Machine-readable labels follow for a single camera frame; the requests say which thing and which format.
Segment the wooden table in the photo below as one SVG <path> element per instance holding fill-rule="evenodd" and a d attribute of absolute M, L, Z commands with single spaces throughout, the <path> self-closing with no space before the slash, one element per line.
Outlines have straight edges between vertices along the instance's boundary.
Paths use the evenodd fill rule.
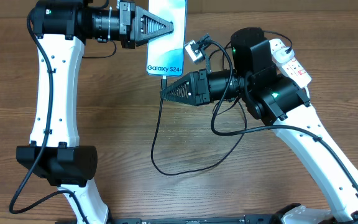
<path fill-rule="evenodd" d="M 225 44 L 249 26 L 291 38 L 296 57 L 312 75 L 311 99 L 331 136 L 358 168 L 358 11 L 191 14 L 187 40 L 209 32 Z M 86 55 L 105 55 L 112 44 L 88 41 Z M 314 180 L 289 148 L 271 132 L 249 134 L 219 167 L 178 177 L 160 175 L 150 161 L 159 104 L 160 80 L 145 74 L 146 47 L 118 49 L 113 58 L 85 60 L 78 82 L 81 144 L 95 145 L 96 182 L 114 217 L 230 217 L 272 213 L 292 202 L 328 208 Z M 38 59 L 25 19 L 0 19 L 0 223 L 53 223 L 73 219 L 62 197 L 22 215 L 7 211 L 27 169 L 16 162 L 16 146 L 26 145 L 35 116 Z M 221 57 L 215 57 L 218 69 Z M 186 63 L 186 73 L 203 68 Z M 215 136 L 213 105 L 165 103 L 156 163 L 167 172 L 215 163 L 238 137 Z M 248 115 L 249 126 L 261 122 Z M 218 118 L 221 129 L 239 129 L 239 109 Z M 53 192 L 31 177 L 16 208 Z"/>

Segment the white power strip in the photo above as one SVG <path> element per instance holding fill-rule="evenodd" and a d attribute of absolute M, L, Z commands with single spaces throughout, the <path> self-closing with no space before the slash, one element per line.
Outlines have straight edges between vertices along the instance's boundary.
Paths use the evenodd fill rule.
<path fill-rule="evenodd" d="M 272 39 L 269 42 L 272 60 L 278 69 L 283 75 L 294 80 L 300 88 L 307 88 L 311 77 L 295 58 L 294 51 L 287 53 L 289 47 L 286 47 L 280 39 Z"/>

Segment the wire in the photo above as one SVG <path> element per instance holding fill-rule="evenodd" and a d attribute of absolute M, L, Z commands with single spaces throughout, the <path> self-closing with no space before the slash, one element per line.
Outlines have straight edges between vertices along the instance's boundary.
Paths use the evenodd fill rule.
<path fill-rule="evenodd" d="M 97 7 L 91 7 L 91 8 L 93 8 L 93 9 L 105 9 L 105 8 L 107 8 L 107 7 L 109 6 L 109 4 L 110 4 L 110 0 L 106 0 L 106 2 L 104 3 L 104 5 L 102 5 L 102 6 L 97 6 Z"/>
<path fill-rule="evenodd" d="M 69 194 L 71 197 L 73 197 L 77 207 L 78 207 L 78 211 L 80 212 L 83 222 L 85 222 L 86 224 L 89 224 L 88 220 L 85 217 L 85 214 L 83 213 L 80 203 L 78 201 L 78 199 L 76 198 L 76 196 L 74 195 L 73 192 L 69 191 L 69 190 L 61 190 L 58 192 L 54 192 L 40 200 L 38 200 L 37 202 L 33 203 L 32 205 L 20 209 L 20 210 L 14 210 L 14 205 L 16 203 L 17 198 L 19 197 L 20 193 L 22 192 L 24 186 L 26 185 L 27 181 L 30 179 L 31 174 L 33 173 L 35 167 L 37 166 L 37 164 L 39 163 L 39 161 L 41 160 L 42 154 L 45 151 L 47 142 L 48 142 L 48 137 L 50 134 L 50 122 L 51 122 L 51 117 L 52 117 L 52 105 L 53 105 L 53 73 L 54 71 L 52 70 L 52 66 L 50 64 L 48 55 L 45 53 L 44 48 L 42 48 L 40 42 L 38 41 L 38 39 L 35 37 L 34 32 L 31 28 L 31 20 L 30 20 L 30 16 L 33 13 L 34 9 L 30 11 L 29 15 L 27 16 L 27 30 L 29 31 L 29 34 L 32 38 L 32 40 L 34 41 L 34 43 L 36 44 L 36 46 L 38 47 L 38 49 L 40 50 L 42 57 L 45 60 L 45 63 L 47 64 L 47 69 L 48 69 L 48 76 L 49 76 L 49 99 L 48 99 L 48 112 L 47 112 L 47 120 L 46 120 L 46 125 L 45 125 L 45 132 L 44 132 L 44 140 L 42 141 L 42 145 L 40 148 L 40 152 L 37 156 L 37 158 L 35 158 L 35 161 L 32 165 L 32 167 L 29 169 L 29 171 L 27 172 L 27 174 L 25 175 L 22 183 L 19 185 L 19 188 L 16 190 L 15 194 L 13 195 L 13 198 L 9 204 L 9 212 L 11 212 L 12 214 L 20 214 L 20 213 L 24 213 L 34 207 L 36 207 L 37 205 L 41 204 L 42 202 L 52 198 L 53 196 L 56 196 L 58 194 Z"/>
<path fill-rule="evenodd" d="M 238 100 L 236 99 L 236 101 L 234 102 L 234 104 L 229 108 L 227 109 L 226 111 L 230 110 L 231 108 L 233 108 L 236 104 L 239 104 L 241 110 L 242 110 L 242 114 L 244 115 L 244 126 L 245 128 L 247 129 L 247 116 L 246 116 L 246 112 L 244 111 L 244 108 L 242 107 L 241 103 L 239 102 L 239 98 Z M 230 154 L 233 152 L 233 150 L 237 147 L 237 145 L 241 142 L 242 140 L 242 137 L 244 137 L 244 135 L 241 135 L 241 137 L 239 138 L 239 140 L 236 142 L 236 144 L 233 146 L 233 148 L 220 160 L 218 161 L 217 163 L 211 165 L 211 166 L 208 166 L 208 167 L 205 167 L 205 168 L 202 168 L 202 169 L 195 169 L 195 170 L 188 170 L 188 171 L 184 171 L 184 172 L 178 172 L 178 173 L 175 173 L 175 174 L 168 174 L 166 172 L 163 172 L 161 171 L 158 166 L 156 165 L 155 161 L 154 161 L 154 146 L 155 146 L 155 142 L 157 140 L 157 136 L 158 136 L 158 130 L 160 128 L 160 122 L 161 122 L 161 114 L 162 114 L 162 105 L 163 105 L 163 99 L 160 100 L 160 110 L 158 112 L 158 120 L 157 120 L 157 127 L 155 129 L 155 134 L 154 134 L 154 139 L 153 139 L 153 144 L 152 144 L 152 148 L 151 148 L 151 160 L 152 160 L 152 164 L 153 166 L 155 167 L 155 169 L 157 169 L 157 171 L 163 175 L 167 175 L 167 176 L 176 176 L 176 175 L 181 175 L 181 174 L 189 174 L 189 173 L 193 173 L 193 172 L 199 172 L 199 171 L 203 171 L 203 170 L 208 170 L 208 169 L 211 169 L 213 167 L 217 167 L 218 165 L 220 165 L 225 159 L 227 159 L 227 157 L 230 156 Z"/>
<path fill-rule="evenodd" d="M 229 57 L 229 55 L 227 54 L 227 52 L 225 51 L 225 49 L 222 47 L 222 45 L 214 42 L 214 41 L 206 41 L 206 42 L 209 42 L 210 44 L 214 44 L 216 45 L 218 48 L 220 48 L 223 52 L 223 54 L 226 56 L 227 58 L 227 61 L 229 62 L 229 66 L 230 66 L 230 78 L 229 78 L 229 81 L 228 83 L 231 82 L 232 80 L 232 76 L 233 76 L 233 64 L 231 62 L 231 59 Z M 249 77 L 249 73 L 246 75 L 245 77 L 245 95 L 246 97 L 248 97 L 249 99 L 249 93 L 248 93 L 248 88 L 247 88 L 247 80 L 248 80 L 248 77 Z M 337 154 L 335 153 L 335 151 L 325 142 L 323 141 L 322 138 L 320 138 L 319 136 L 313 134 L 312 132 L 310 131 L 307 131 L 307 130 L 304 130 L 302 128 L 298 128 L 298 127 L 295 127 L 295 126 L 288 126 L 288 125 L 275 125 L 275 126 L 262 126 L 262 127 L 258 127 L 258 128 L 252 128 L 252 129 L 244 129 L 244 130 L 241 130 L 241 131 L 232 131 L 232 132 L 228 132 L 228 133 L 222 133 L 222 132 L 219 132 L 217 130 L 215 130 L 215 127 L 214 127 L 214 123 L 215 123 L 215 119 L 218 115 L 218 111 L 222 105 L 222 102 L 224 101 L 225 99 L 225 96 L 226 96 L 226 93 L 227 93 L 227 90 L 229 88 L 229 85 L 226 85 L 226 89 L 222 95 L 222 98 L 221 100 L 219 101 L 215 111 L 214 111 L 214 114 L 213 114 L 213 117 L 212 117 L 212 120 L 211 120 L 211 130 L 214 134 L 217 134 L 219 136 L 235 136 L 235 135 L 238 135 L 238 134 L 248 134 L 248 133 L 253 133 L 253 132 L 257 132 L 257 131 L 263 131 L 263 130 L 271 130 L 271 129 L 290 129 L 290 130 L 294 130 L 294 131 L 299 131 L 303 134 L 307 134 L 309 136 L 311 136 L 315 141 L 318 141 L 320 142 L 328 151 L 329 153 L 333 156 L 333 158 L 336 160 L 336 162 L 339 164 L 339 166 L 341 167 L 341 169 L 344 171 L 344 173 L 346 174 L 347 178 L 349 179 L 349 181 L 351 182 L 351 184 L 354 186 L 354 188 L 356 189 L 357 193 L 358 193 L 358 184 L 356 183 L 356 181 L 353 179 L 353 177 L 351 176 L 350 172 L 348 171 L 348 169 L 346 168 L 346 166 L 342 163 L 341 159 L 337 156 Z"/>
<path fill-rule="evenodd" d="M 226 44 L 226 46 L 224 47 L 224 51 L 226 51 L 226 49 L 229 48 L 229 44 L 231 44 L 231 41 L 229 41 L 229 43 Z M 222 54 L 222 70 L 224 70 L 224 54 Z"/>
<path fill-rule="evenodd" d="M 99 58 L 109 58 L 109 57 L 115 55 L 116 52 L 117 52 L 117 44 L 116 44 L 114 41 L 111 41 L 111 42 L 114 44 L 114 51 L 112 52 L 111 55 L 107 55 L 107 56 L 96 56 L 96 57 L 95 57 L 95 56 L 90 56 L 90 57 L 84 57 L 84 56 L 82 56 L 82 58 L 83 58 L 83 59 L 99 59 Z"/>
<path fill-rule="evenodd" d="M 220 51 L 221 51 L 221 49 L 216 49 L 216 50 L 212 51 L 212 53 L 209 55 L 209 59 L 211 59 L 212 56 L 213 56 L 216 52 L 220 52 Z"/>
<path fill-rule="evenodd" d="M 218 113 L 218 116 L 221 115 L 221 114 L 223 114 L 223 113 L 225 113 L 225 112 L 227 112 L 227 111 L 229 111 L 229 110 L 231 110 L 237 103 L 239 103 L 240 99 L 241 99 L 241 97 L 238 96 L 238 97 L 236 98 L 236 100 L 234 100 L 233 105 L 231 105 L 231 107 L 229 107 L 228 109 L 224 110 L 223 112 Z M 214 108 L 212 109 L 212 114 L 215 112 L 215 109 L 216 109 L 216 106 L 217 106 L 217 105 L 218 105 L 218 104 L 216 103 L 215 106 L 214 106 Z"/>
<path fill-rule="evenodd" d="M 268 34 L 279 35 L 280 37 L 286 38 L 286 39 L 291 43 L 291 47 L 290 47 L 288 50 L 286 50 L 285 52 L 286 52 L 287 54 L 289 54 L 289 53 L 291 52 L 291 50 L 292 50 L 292 41 L 291 41 L 288 37 L 286 37 L 286 36 L 284 36 L 283 34 L 280 34 L 280 33 L 278 33 L 278 32 L 274 32 L 274 31 L 264 30 L 264 32 L 265 32 L 265 33 L 268 33 Z"/>

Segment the black mounting bracket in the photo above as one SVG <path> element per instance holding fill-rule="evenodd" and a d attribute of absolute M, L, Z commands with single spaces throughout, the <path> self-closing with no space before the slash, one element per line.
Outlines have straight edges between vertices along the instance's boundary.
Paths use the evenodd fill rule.
<path fill-rule="evenodd" d="M 37 158 L 40 148 L 36 142 L 29 146 L 16 148 L 16 160 L 30 169 Z M 85 187 L 91 180 L 98 165 L 98 154 L 94 146 L 67 147 L 61 142 L 58 147 L 46 147 L 34 174 L 48 180 L 51 186 L 75 184 Z"/>

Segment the smartphone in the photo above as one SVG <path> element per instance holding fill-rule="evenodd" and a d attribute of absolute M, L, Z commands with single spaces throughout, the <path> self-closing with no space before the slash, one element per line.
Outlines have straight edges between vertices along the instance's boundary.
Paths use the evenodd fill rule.
<path fill-rule="evenodd" d="M 149 12 L 173 23 L 173 32 L 149 41 L 149 75 L 179 77 L 183 74 L 187 0 L 150 0 Z"/>

